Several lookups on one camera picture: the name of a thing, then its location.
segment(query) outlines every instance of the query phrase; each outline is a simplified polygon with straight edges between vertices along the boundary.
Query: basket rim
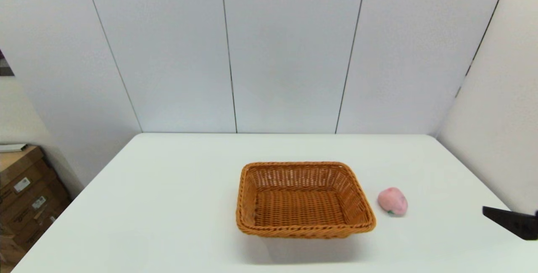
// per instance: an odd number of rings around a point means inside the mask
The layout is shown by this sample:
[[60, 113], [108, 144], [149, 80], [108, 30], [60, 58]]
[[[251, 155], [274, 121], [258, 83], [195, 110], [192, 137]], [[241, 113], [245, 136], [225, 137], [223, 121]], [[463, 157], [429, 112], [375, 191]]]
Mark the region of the basket rim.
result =
[[[248, 174], [248, 170], [256, 166], [272, 166], [275, 164], [278, 164], [278, 165], [287, 164], [287, 165], [296, 165], [296, 166], [311, 166], [313, 164], [319, 164], [319, 165], [329, 164], [329, 165], [340, 166], [341, 168], [344, 168], [344, 171], [348, 174], [348, 176], [350, 176], [350, 180], [358, 189], [359, 194], [363, 197], [367, 215], [370, 217], [369, 222], [354, 224], [354, 225], [344, 224], [344, 225], [271, 225], [271, 226], [252, 225], [252, 224], [246, 223], [242, 215], [241, 202], [243, 200], [245, 180]], [[237, 226], [240, 228], [240, 230], [243, 231], [244, 233], [250, 233], [249, 231], [302, 231], [302, 230], [305, 230], [305, 231], [325, 230], [326, 231], [326, 230], [336, 230], [336, 229], [349, 230], [351, 231], [350, 233], [354, 233], [353, 229], [360, 229], [359, 233], [364, 233], [364, 232], [373, 230], [375, 228], [375, 225], [377, 224], [377, 221], [375, 219], [375, 215], [373, 214], [373, 210], [371, 206], [369, 205], [366, 194], [361, 188], [361, 185], [359, 184], [355, 173], [347, 164], [344, 164], [343, 162], [251, 162], [249, 164], [246, 164], [241, 171], [240, 188], [239, 188], [239, 194], [237, 196], [236, 223], [237, 223]]]

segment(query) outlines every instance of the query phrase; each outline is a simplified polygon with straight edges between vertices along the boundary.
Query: black object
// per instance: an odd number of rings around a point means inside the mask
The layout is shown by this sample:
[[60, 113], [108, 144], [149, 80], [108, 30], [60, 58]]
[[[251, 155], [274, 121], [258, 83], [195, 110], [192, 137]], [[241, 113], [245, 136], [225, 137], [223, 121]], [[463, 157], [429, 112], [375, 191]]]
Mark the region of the black object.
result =
[[482, 214], [524, 240], [538, 240], [538, 211], [532, 216], [483, 206]]

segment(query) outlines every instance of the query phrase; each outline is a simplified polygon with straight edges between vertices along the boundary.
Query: label on box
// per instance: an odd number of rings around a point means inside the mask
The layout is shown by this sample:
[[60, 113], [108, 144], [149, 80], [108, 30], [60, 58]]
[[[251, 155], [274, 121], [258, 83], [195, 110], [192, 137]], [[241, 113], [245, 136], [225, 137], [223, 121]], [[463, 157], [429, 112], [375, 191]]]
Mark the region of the label on box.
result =
[[44, 197], [44, 196], [41, 196], [40, 198], [38, 198], [33, 204], [32, 204], [32, 207], [34, 208], [34, 210], [37, 210], [39, 208], [41, 208], [41, 206], [47, 201], [47, 199]]
[[14, 185], [13, 189], [15, 189], [15, 191], [17, 191], [17, 193], [19, 193], [22, 190], [24, 190], [29, 184], [30, 184], [30, 181], [29, 181], [28, 177], [25, 177], [21, 181], [19, 181], [17, 183], [17, 185]]

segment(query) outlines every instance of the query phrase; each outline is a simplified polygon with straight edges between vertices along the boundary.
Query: white tabletop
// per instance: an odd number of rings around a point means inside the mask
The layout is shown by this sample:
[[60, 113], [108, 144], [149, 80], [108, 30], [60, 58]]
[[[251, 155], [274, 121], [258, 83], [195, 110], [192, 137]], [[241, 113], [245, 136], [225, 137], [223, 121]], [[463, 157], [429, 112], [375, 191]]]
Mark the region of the white tabletop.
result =
[[[249, 162], [350, 166], [377, 217], [347, 239], [267, 239], [235, 223]], [[405, 217], [377, 194], [396, 186]], [[137, 135], [13, 273], [531, 272], [538, 244], [482, 216], [504, 204], [426, 135]]]

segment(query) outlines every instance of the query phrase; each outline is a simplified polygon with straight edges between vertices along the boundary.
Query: white wall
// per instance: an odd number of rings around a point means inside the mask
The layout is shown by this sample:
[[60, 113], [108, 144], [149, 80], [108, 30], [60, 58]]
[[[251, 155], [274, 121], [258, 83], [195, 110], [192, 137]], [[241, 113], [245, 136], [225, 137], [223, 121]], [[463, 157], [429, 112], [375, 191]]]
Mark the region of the white wall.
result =
[[538, 4], [500, 0], [438, 139], [511, 209], [538, 210]]
[[334, 133], [361, 0], [224, 0], [239, 133]]
[[142, 131], [236, 132], [222, 0], [94, 0]]
[[338, 133], [436, 133], [496, 2], [363, 0]]
[[140, 126], [92, 0], [0, 0], [0, 48], [87, 185]]
[[40, 146], [72, 197], [84, 189], [17, 79], [0, 77], [0, 144], [14, 143]]

